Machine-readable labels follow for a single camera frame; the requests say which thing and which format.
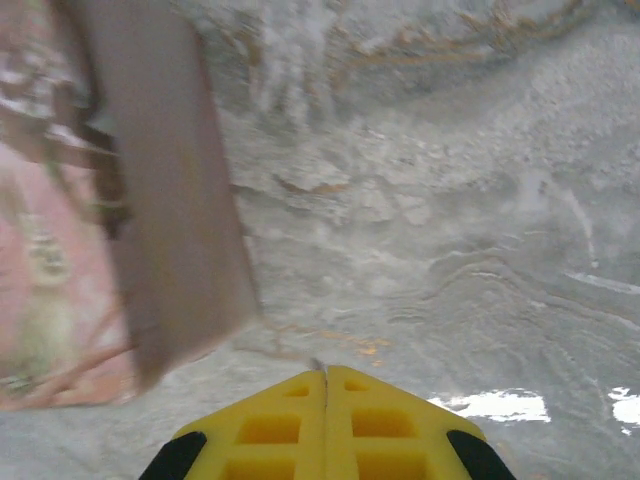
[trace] black rubber edge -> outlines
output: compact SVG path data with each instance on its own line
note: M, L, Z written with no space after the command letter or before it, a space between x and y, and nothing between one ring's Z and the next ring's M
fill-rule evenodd
M163 445L139 480L184 480L206 443L202 432L174 438Z
M493 448L467 432L451 430L447 438L471 480L516 480Z

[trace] square hole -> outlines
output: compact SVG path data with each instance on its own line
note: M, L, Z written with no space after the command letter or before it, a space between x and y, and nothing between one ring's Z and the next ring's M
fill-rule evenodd
M425 459L419 454L358 453L358 480L427 480Z
M221 480L293 480L293 460L230 460Z
M369 388L366 385L362 385L353 380L347 380L344 382L344 389L348 392L366 392Z
M285 394L285 397L308 397L309 396L309 387L306 385L291 390Z
M298 443L300 423L296 415L249 417L240 429L237 443Z
M351 414L354 437L415 437L409 416L401 410L361 408Z

